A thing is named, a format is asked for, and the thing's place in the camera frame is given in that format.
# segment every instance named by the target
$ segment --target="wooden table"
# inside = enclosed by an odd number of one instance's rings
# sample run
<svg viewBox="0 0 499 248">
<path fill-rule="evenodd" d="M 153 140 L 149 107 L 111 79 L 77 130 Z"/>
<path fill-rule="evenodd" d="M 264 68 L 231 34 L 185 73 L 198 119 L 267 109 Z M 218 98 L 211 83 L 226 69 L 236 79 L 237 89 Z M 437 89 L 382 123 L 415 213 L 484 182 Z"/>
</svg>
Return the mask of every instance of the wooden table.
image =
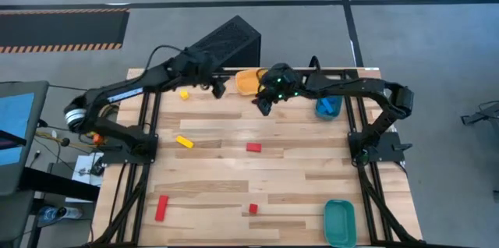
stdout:
<svg viewBox="0 0 499 248">
<path fill-rule="evenodd" d="M 131 69 L 128 77 L 142 69 Z M 378 69 L 358 69 L 360 77 L 380 77 Z M 325 245 L 323 210 L 330 199 L 350 200 L 356 209 L 357 243 L 370 244 L 357 171 L 350 164 L 345 105 L 332 122 L 314 115 L 315 101 L 302 97 L 272 107 L 263 117 L 252 97 L 226 83 L 222 99 L 209 90 L 186 87 L 164 93 L 157 133 L 157 160 L 151 167 L 140 245 Z M 149 109 L 152 109 L 151 98 Z M 354 112 L 359 120 L 356 100 Z M 142 97 L 123 101 L 118 122 L 137 123 Z M 372 122 L 379 106 L 365 99 Z M 182 135 L 194 142 L 187 149 L 175 142 Z M 246 143 L 263 145 L 247 152 Z M 421 238 L 407 178 L 394 163 L 379 163 L 386 204 L 416 238 Z M 108 226 L 120 165 L 106 168 L 94 216 L 95 236 Z M 115 213 L 125 192 L 125 170 Z M 168 195 L 165 220 L 154 220 L 160 195 Z M 258 214 L 248 212 L 258 204 Z M 383 239 L 379 212 L 373 204 L 378 239 Z M 133 216 L 125 240 L 131 239 Z"/>
</svg>

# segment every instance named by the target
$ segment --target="concrete floor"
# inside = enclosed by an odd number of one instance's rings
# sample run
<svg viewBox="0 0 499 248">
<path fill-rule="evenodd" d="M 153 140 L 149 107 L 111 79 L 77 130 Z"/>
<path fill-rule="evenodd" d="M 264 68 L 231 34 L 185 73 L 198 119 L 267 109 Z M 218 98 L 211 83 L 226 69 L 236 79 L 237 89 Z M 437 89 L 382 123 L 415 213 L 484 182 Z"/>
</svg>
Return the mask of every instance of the concrete floor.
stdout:
<svg viewBox="0 0 499 248">
<path fill-rule="evenodd" d="M 184 1 L 215 0 L 0 0 L 0 5 Z M 386 80 L 416 93 L 413 115 L 397 127 L 402 139 L 415 145 L 406 152 L 407 169 L 424 239 L 497 246 L 499 204 L 492 196 L 499 189 L 497 133 L 489 122 L 463 126 L 459 116 L 497 99 L 499 5 L 354 6 L 352 11 L 364 65 L 380 67 Z M 154 46 L 190 45 L 236 14 L 262 33 L 262 66 L 306 66 L 311 55 L 323 66 L 354 64 L 341 6 L 133 9 L 122 50 L 0 55 L 0 79 L 84 88 L 112 83 L 129 67 L 143 66 Z M 77 94 L 51 88 L 43 119 L 64 126 L 62 108 Z M 64 150 L 62 158 L 74 161 L 77 155 Z M 44 152 L 34 165 L 46 169 L 53 161 Z M 80 245 L 87 236 L 86 224 L 67 223 L 44 229 L 39 247 Z"/>
</svg>

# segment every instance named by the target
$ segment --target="yellow block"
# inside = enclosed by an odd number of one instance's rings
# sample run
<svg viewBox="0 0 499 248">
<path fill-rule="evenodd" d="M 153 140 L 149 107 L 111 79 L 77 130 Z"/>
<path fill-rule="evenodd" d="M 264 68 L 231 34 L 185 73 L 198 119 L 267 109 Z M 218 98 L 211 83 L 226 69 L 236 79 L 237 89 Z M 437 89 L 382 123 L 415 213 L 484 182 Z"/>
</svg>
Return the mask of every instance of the yellow block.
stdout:
<svg viewBox="0 0 499 248">
<path fill-rule="evenodd" d="M 187 100 L 189 99 L 189 92 L 185 91 L 185 90 L 181 90 L 180 91 L 180 97 L 184 100 Z"/>
<path fill-rule="evenodd" d="M 188 147 L 188 148 L 193 148 L 194 147 L 194 143 L 187 140 L 185 137 L 183 136 L 177 136 L 177 142 L 181 143 L 184 147 Z"/>
</svg>

